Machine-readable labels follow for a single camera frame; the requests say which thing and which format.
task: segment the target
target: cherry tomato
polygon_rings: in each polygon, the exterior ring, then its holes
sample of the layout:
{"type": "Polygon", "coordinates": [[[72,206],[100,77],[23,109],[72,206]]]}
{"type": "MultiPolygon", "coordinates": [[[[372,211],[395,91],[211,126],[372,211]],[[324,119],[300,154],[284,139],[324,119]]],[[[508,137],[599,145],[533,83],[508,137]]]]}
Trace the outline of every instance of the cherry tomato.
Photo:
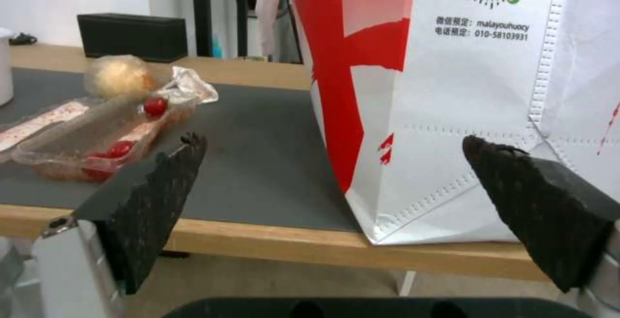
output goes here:
{"type": "Polygon", "coordinates": [[[82,168],[82,171],[95,181],[106,181],[114,172],[104,172],[102,170],[95,169],[94,161],[99,158],[110,159],[111,157],[107,152],[94,152],[86,157],[86,161],[84,162],[84,165],[93,166],[93,168],[82,168]]]}
{"type": "Polygon", "coordinates": [[[116,141],[106,153],[109,158],[121,158],[126,156],[135,144],[135,141],[116,141]]]}
{"type": "Polygon", "coordinates": [[[142,108],[151,117],[160,117],[168,108],[168,100],[163,97],[151,97],[144,102],[142,108]]]}

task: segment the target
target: paper shopping bag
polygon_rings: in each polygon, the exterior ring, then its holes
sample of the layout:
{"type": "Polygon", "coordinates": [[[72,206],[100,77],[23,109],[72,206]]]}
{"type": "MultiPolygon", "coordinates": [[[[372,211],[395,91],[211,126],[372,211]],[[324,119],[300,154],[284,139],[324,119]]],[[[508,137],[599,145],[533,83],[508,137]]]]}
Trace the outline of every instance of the paper shopping bag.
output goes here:
{"type": "Polygon", "coordinates": [[[463,157],[471,134],[620,199],[616,1],[292,0],[328,156],[370,241],[514,240],[463,157]]]}

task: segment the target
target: crumpled plastic wrap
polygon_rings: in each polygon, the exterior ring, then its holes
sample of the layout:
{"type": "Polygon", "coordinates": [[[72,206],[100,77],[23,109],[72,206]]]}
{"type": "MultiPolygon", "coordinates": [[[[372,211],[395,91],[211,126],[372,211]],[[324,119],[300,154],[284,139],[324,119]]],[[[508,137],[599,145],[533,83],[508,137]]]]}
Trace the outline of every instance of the crumpled plastic wrap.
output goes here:
{"type": "Polygon", "coordinates": [[[172,67],[172,81],[155,94],[166,97],[169,102],[180,103],[196,99],[199,104],[219,100],[213,86],[202,79],[191,68],[172,67]]]}

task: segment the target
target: screw hole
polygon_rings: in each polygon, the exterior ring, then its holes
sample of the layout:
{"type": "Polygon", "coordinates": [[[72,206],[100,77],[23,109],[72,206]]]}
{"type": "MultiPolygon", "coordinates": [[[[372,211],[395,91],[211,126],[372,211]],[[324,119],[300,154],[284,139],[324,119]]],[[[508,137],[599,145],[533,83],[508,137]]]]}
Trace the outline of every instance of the screw hole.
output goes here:
{"type": "Polygon", "coordinates": [[[65,217],[60,217],[59,219],[53,220],[49,223],[50,229],[57,229],[58,227],[62,227],[67,225],[68,220],[65,217]]]}

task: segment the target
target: table edge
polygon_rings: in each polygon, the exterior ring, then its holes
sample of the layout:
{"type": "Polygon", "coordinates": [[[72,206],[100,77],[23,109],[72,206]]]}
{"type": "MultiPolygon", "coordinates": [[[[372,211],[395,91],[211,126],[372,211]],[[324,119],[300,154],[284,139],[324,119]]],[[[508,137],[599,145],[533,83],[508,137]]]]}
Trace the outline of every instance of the table edge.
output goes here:
{"type": "MultiPolygon", "coordinates": [[[[35,239],[71,210],[0,205],[0,236],[35,239]]],[[[180,219],[167,250],[371,269],[548,281],[517,243],[372,246],[355,232],[180,219]]]]}

